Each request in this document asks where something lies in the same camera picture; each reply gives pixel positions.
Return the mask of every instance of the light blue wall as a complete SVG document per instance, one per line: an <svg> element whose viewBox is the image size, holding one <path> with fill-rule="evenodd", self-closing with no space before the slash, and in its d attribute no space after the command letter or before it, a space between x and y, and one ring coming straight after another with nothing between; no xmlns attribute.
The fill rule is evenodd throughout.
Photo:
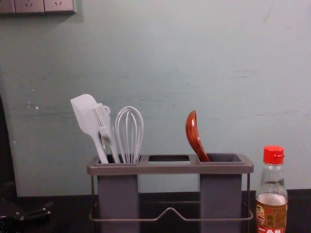
<svg viewBox="0 0 311 233"><path fill-rule="evenodd" d="M71 17L1 18L18 194L89 193L96 151L70 105L83 93L113 116L142 112L142 153L192 152L184 125L196 109L207 151L255 163L253 189L266 144L285 147L288 188L311 188L310 37L309 0L80 0ZM196 188L196 176L141 180L143 192Z"/></svg>

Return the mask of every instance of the red bottle cap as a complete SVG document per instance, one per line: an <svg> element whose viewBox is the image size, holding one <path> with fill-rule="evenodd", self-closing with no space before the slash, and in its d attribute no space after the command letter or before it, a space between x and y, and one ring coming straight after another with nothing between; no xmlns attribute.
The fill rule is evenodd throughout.
<svg viewBox="0 0 311 233"><path fill-rule="evenodd" d="M280 146L265 146L263 149L263 161L266 164L283 164L284 148Z"/></svg>

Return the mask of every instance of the bottle label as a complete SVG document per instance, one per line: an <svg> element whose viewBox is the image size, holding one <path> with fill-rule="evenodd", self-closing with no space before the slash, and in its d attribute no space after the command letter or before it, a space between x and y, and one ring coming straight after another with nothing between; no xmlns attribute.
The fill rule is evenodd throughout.
<svg viewBox="0 0 311 233"><path fill-rule="evenodd" d="M287 203L267 205L257 201L257 233L285 233Z"/></svg>

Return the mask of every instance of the wall outlet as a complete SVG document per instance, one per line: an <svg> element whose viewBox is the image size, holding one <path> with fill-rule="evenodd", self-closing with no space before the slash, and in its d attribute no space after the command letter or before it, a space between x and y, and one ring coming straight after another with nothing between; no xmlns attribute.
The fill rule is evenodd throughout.
<svg viewBox="0 0 311 233"><path fill-rule="evenodd" d="M43 0L15 0L16 13L43 13Z"/></svg>
<svg viewBox="0 0 311 233"><path fill-rule="evenodd" d="M0 14L15 13L14 0L0 0Z"/></svg>
<svg viewBox="0 0 311 233"><path fill-rule="evenodd" d="M74 0L44 0L45 12L73 12Z"/></svg>

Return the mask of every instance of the glass bottle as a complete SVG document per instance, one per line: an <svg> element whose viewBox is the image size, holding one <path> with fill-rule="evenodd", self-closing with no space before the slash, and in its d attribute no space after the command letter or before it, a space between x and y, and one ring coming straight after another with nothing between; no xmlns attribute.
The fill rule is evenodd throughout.
<svg viewBox="0 0 311 233"><path fill-rule="evenodd" d="M285 233L288 196L284 186L283 160L283 147L264 148L264 167L256 191L257 233Z"/></svg>

